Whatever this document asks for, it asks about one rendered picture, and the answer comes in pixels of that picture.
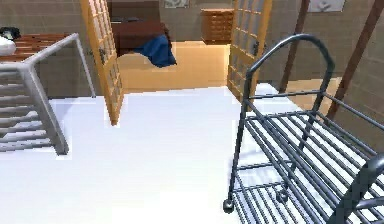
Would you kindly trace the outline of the blue blanket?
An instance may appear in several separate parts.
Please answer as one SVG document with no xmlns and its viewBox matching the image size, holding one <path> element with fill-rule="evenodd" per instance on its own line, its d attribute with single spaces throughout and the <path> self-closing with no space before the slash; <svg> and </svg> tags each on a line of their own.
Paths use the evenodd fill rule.
<svg viewBox="0 0 384 224">
<path fill-rule="evenodd" d="M 135 48 L 134 52 L 142 54 L 152 65 L 158 68 L 177 64 L 171 50 L 171 45 L 165 35 L 152 38 L 142 46 Z"/>
</svg>

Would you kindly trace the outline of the grey framed wall picture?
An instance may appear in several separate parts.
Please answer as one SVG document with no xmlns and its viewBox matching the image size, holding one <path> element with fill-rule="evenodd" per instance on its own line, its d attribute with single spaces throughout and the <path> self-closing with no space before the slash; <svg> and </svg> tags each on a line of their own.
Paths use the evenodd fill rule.
<svg viewBox="0 0 384 224">
<path fill-rule="evenodd" d="M 308 11 L 312 13 L 320 12 L 341 12 L 345 0 L 310 0 Z"/>
<path fill-rule="evenodd" d="M 188 8 L 190 0 L 164 0 L 164 7 L 168 9 Z"/>
</svg>

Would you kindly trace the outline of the light wooden lattice door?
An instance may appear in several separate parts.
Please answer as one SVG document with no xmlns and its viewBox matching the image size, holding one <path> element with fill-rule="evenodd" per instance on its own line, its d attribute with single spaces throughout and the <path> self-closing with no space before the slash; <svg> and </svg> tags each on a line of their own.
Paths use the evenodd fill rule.
<svg viewBox="0 0 384 224">
<path fill-rule="evenodd" d="M 242 101 L 247 69 L 264 53 L 272 0 L 235 0 L 227 87 Z M 253 44 L 260 42 L 259 53 L 253 56 Z"/>
<path fill-rule="evenodd" d="M 107 1 L 80 0 L 80 4 L 109 120 L 115 126 L 119 121 L 124 90 Z"/>
</svg>

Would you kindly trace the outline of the brown chest of drawers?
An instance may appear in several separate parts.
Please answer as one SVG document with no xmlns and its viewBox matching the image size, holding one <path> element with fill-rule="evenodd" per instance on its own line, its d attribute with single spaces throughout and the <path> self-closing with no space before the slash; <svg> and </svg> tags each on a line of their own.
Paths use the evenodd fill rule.
<svg viewBox="0 0 384 224">
<path fill-rule="evenodd" d="M 202 9 L 201 36 L 206 44 L 229 44 L 231 42 L 233 9 Z"/>
</svg>

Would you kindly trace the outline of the grey slatted metal table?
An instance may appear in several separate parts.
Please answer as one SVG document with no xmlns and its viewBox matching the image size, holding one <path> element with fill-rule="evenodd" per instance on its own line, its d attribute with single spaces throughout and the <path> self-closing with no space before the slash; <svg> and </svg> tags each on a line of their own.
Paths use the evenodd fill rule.
<svg viewBox="0 0 384 224">
<path fill-rule="evenodd" d="M 96 97 L 79 34 L 49 38 L 52 44 L 26 59 L 0 62 L 0 79 L 20 80 L 0 83 L 0 152 L 53 147 L 57 155 L 68 153 L 68 143 L 35 66 L 72 42 L 81 58 L 90 96 Z"/>
</svg>

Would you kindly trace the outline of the small black object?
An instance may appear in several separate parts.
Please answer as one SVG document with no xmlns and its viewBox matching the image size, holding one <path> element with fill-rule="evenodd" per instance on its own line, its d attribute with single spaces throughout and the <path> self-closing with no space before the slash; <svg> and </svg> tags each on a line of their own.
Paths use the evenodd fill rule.
<svg viewBox="0 0 384 224">
<path fill-rule="evenodd" d="M 21 37 L 21 34 L 17 27 L 1 27 L 0 36 L 8 40 L 16 40 Z"/>
</svg>

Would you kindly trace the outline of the dark brown wooden bed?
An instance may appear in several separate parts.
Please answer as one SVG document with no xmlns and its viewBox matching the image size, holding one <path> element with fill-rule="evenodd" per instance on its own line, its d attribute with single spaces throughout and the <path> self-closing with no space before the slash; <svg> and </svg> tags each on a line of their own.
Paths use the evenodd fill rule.
<svg viewBox="0 0 384 224">
<path fill-rule="evenodd" d="M 160 35 L 165 35 L 171 44 L 169 29 L 160 19 L 159 5 L 159 0 L 107 0 L 118 56 Z"/>
</svg>

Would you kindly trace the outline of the brown wooden ladder shelf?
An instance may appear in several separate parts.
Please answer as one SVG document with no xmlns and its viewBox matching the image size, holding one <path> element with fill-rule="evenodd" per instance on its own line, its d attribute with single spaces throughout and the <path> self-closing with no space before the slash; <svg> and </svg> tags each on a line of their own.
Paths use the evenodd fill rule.
<svg viewBox="0 0 384 224">
<path fill-rule="evenodd" d="M 310 4 L 310 0 L 301 0 L 300 11 L 299 11 L 299 15 L 298 15 L 296 26 L 295 26 L 296 34 L 299 34 L 303 30 L 307 11 L 309 9 L 309 4 Z M 366 49 L 366 46 L 372 36 L 372 33 L 376 27 L 376 24 L 383 10 L 384 10 L 384 0 L 374 0 L 371 10 L 367 16 L 365 25 L 356 43 L 355 49 L 352 52 L 352 55 L 348 61 L 347 67 L 342 76 L 340 84 L 334 95 L 336 99 L 340 101 L 343 100 L 347 92 L 347 89 L 349 87 L 349 84 L 352 80 L 352 77 L 357 69 L 357 66 L 362 58 L 362 55 Z M 284 68 L 284 74 L 282 76 L 282 80 L 278 89 L 280 93 L 284 93 L 287 89 L 288 80 L 291 75 L 291 69 L 293 67 L 293 62 L 295 60 L 297 49 L 298 49 L 298 41 L 295 41 L 291 44 L 289 48 L 287 62 Z"/>
</svg>

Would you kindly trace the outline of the white rounded object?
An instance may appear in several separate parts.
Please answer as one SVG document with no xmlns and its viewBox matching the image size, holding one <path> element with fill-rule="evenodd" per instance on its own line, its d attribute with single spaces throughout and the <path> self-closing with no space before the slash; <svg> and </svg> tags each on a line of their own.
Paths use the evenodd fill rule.
<svg viewBox="0 0 384 224">
<path fill-rule="evenodd" d="M 16 44 L 7 38 L 0 36 L 0 56 L 13 55 L 16 51 Z"/>
</svg>

